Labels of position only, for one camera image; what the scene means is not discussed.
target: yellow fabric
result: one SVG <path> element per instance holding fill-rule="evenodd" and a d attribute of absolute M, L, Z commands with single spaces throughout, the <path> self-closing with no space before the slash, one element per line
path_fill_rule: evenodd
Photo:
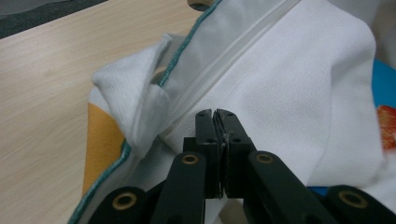
<path fill-rule="evenodd" d="M 120 156 L 124 136 L 116 121 L 96 105 L 88 105 L 87 156 L 83 194 L 96 178 Z"/>

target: teal trim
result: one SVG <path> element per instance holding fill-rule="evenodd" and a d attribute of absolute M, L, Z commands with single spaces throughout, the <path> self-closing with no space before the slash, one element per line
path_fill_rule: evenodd
<path fill-rule="evenodd" d="M 88 204 L 91 202 L 93 195 L 96 193 L 98 188 L 105 182 L 105 180 L 117 169 L 119 168 L 129 157 L 131 154 L 131 147 L 124 140 L 121 145 L 121 155 L 120 157 L 113 162 L 102 174 L 96 179 L 96 181 L 92 184 L 88 192 L 84 195 L 84 197 L 79 202 L 77 208 L 73 212 L 73 215 L 70 217 L 68 224 L 76 224 L 82 217 L 82 214 L 85 212 Z"/>
<path fill-rule="evenodd" d="M 183 43 L 181 43 L 180 47 L 178 47 L 177 51 L 174 54 L 174 57 L 172 58 L 171 62 L 168 64 L 166 67 L 165 72 L 163 73 L 163 78 L 160 80 L 160 83 L 158 84 L 160 87 L 163 87 L 168 80 L 172 70 L 175 68 L 177 65 L 178 59 L 180 58 L 181 53 L 183 50 L 190 44 L 192 37 L 194 36 L 195 32 L 198 30 L 199 26 L 201 23 L 210 15 L 212 12 L 215 11 L 216 7 L 218 4 L 221 2 L 221 0 L 217 0 L 210 8 L 208 8 L 195 22 L 195 24 L 192 26 L 189 34 L 187 37 L 184 39 Z"/>

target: folded fabric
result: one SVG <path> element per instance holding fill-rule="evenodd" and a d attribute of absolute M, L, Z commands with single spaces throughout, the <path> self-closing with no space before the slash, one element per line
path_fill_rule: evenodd
<path fill-rule="evenodd" d="M 183 138 L 194 136 L 194 115 L 208 108 L 233 111 L 256 148 L 274 152 L 306 185 L 370 184 L 385 164 L 374 54 L 369 28 L 327 1 L 217 1 L 185 39 L 164 35 L 93 76 L 91 104 L 127 144 L 70 223 L 87 222 L 113 189 L 164 180 Z M 112 129 L 110 146 L 120 142 Z M 209 201 L 205 223 L 226 203 Z"/>

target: screw hole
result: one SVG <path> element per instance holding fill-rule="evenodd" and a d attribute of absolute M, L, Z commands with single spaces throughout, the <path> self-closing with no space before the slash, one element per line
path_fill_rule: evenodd
<path fill-rule="evenodd" d="M 369 204 L 361 195 L 350 190 L 339 192 L 338 197 L 344 203 L 356 208 L 366 208 Z"/>
<path fill-rule="evenodd" d="M 259 154 L 256 157 L 257 161 L 261 162 L 261 163 L 272 163 L 274 161 L 274 158 L 272 158 L 271 156 L 267 155 L 267 154 Z"/>
<path fill-rule="evenodd" d="M 116 210 L 125 210 L 136 204 L 136 195 L 132 192 L 123 192 L 113 200 L 113 207 Z"/>
<path fill-rule="evenodd" d="M 194 155 L 186 155 L 183 157 L 183 159 L 181 159 L 181 161 L 183 161 L 185 164 L 192 165 L 198 162 L 198 157 Z"/>

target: wooden surface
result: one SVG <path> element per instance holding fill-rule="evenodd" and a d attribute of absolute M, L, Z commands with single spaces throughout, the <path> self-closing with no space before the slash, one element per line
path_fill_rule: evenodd
<path fill-rule="evenodd" d="M 93 72 L 164 32 L 186 34 L 199 15 L 186 0 L 113 0 L 0 40 L 0 223 L 68 220 Z"/>

